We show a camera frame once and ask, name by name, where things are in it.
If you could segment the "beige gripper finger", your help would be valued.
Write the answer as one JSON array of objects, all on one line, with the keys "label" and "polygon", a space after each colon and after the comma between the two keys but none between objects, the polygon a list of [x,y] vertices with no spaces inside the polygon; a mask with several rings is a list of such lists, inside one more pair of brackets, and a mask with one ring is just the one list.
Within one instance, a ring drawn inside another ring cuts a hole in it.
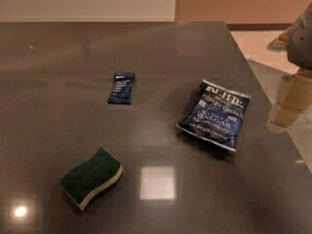
[{"label": "beige gripper finger", "polygon": [[270,109],[269,121],[274,125],[288,128],[302,113],[303,110],[297,106],[276,101]]},{"label": "beige gripper finger", "polygon": [[312,71],[299,69],[284,80],[280,104],[298,111],[307,109],[312,104]]}]

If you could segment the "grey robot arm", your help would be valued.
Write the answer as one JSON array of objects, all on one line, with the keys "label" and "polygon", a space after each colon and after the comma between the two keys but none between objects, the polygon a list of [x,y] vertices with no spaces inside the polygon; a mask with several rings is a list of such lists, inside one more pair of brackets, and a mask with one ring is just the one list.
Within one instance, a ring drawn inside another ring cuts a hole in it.
[{"label": "grey robot arm", "polygon": [[273,133],[285,131],[312,104],[312,4],[293,23],[287,54],[298,70],[284,76],[278,87],[267,122]]}]

